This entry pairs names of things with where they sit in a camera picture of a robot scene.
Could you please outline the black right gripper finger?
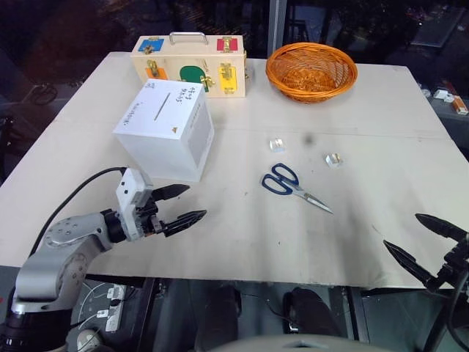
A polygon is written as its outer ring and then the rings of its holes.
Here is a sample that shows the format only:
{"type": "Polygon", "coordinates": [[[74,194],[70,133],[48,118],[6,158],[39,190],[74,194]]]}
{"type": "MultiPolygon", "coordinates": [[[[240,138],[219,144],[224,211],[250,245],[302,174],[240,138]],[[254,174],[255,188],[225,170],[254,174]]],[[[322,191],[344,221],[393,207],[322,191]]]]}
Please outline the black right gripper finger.
{"type": "Polygon", "coordinates": [[[444,238],[451,238],[454,241],[461,241],[466,238],[466,235],[468,234],[468,231],[463,230],[446,220],[439,219],[436,216],[431,216],[424,213],[416,213],[415,217],[427,229],[431,230],[437,235],[443,236],[444,238]]]}
{"type": "Polygon", "coordinates": [[[398,264],[422,283],[426,289],[432,292],[438,289],[436,277],[420,266],[411,254],[389,241],[383,240],[383,244],[398,264]]]}

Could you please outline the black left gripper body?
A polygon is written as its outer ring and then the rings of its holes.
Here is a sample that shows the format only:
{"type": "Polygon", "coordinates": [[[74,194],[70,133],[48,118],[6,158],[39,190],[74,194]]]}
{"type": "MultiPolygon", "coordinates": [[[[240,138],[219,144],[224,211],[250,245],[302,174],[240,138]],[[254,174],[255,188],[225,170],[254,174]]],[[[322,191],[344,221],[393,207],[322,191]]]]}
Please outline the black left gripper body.
{"type": "Polygon", "coordinates": [[[140,237],[147,237],[162,233],[164,223],[158,214],[156,201],[150,197],[144,205],[136,207],[136,229],[140,237]]]}

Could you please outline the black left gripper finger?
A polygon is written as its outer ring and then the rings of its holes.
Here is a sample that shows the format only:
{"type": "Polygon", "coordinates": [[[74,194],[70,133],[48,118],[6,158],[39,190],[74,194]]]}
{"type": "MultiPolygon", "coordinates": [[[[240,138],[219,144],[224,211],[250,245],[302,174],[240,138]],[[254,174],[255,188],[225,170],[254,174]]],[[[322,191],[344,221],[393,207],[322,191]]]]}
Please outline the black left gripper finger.
{"type": "Polygon", "coordinates": [[[169,186],[164,186],[153,190],[152,198],[154,201],[172,199],[178,197],[189,188],[190,186],[185,184],[171,184],[169,186]]]}
{"type": "Polygon", "coordinates": [[[207,210],[195,210],[178,216],[175,220],[163,225],[166,237],[182,232],[200,221],[207,214],[207,210]]]}

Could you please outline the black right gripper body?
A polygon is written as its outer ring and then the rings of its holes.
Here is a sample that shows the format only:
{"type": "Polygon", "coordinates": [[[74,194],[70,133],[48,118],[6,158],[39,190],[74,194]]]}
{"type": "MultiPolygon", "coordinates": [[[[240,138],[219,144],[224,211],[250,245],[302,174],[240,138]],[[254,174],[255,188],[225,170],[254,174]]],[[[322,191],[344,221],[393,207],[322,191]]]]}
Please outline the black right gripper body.
{"type": "Polygon", "coordinates": [[[448,283],[456,287],[459,276],[468,271],[468,234],[443,259],[444,264],[438,272],[440,284],[448,283]]]}

